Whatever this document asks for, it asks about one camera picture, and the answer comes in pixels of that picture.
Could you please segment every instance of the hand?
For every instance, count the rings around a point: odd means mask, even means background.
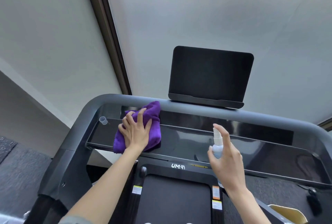
[[[137,116],[137,123],[135,123],[132,118],[132,114],[135,112],[130,111],[122,119],[122,123],[119,125],[119,131],[124,136],[124,142],[126,148],[134,148],[140,153],[144,150],[149,142],[149,131],[152,124],[152,119],[150,119],[144,129],[143,125],[143,113],[146,111],[146,108],[143,108],[139,111]]]
[[[227,130],[217,124],[214,124],[213,126],[221,133],[224,148],[220,159],[217,159],[213,155],[211,146],[209,147],[207,155],[209,156],[212,170],[224,186],[229,197],[232,199],[232,196],[235,196],[235,194],[247,191],[242,155],[230,142]]]

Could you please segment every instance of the microfiber towel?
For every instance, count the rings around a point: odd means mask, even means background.
[[[143,125],[146,126],[147,122],[152,118],[152,125],[149,132],[149,142],[143,151],[147,151],[152,147],[155,147],[157,144],[160,143],[161,140],[161,133],[160,133],[160,103],[159,101],[154,101],[149,103],[142,108],[146,108],[146,111],[143,113]],[[139,111],[135,111],[132,114],[132,118],[137,123],[137,114]],[[114,144],[113,144],[113,152],[114,153],[123,153],[126,149],[125,138],[122,133],[118,130],[115,134]]]

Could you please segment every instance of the forearm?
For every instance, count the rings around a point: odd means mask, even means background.
[[[243,192],[229,193],[228,195],[244,224],[271,224],[248,189],[243,190]]]
[[[67,215],[83,217],[93,224],[107,224],[139,154],[135,148],[126,149]]]

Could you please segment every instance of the gray sleeve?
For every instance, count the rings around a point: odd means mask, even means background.
[[[92,224],[91,222],[87,221],[86,219],[78,216],[67,216],[63,218],[59,224]]]

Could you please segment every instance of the yellow and white label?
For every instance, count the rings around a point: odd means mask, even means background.
[[[135,185],[133,188],[132,188],[132,193],[135,193],[135,194],[141,194],[142,193],[142,187],[138,186],[138,185]]]
[[[212,201],[212,208],[222,210],[222,202],[221,201]]]
[[[213,199],[218,199],[220,200],[220,191],[219,191],[219,187],[213,185],[212,186],[212,197]]]

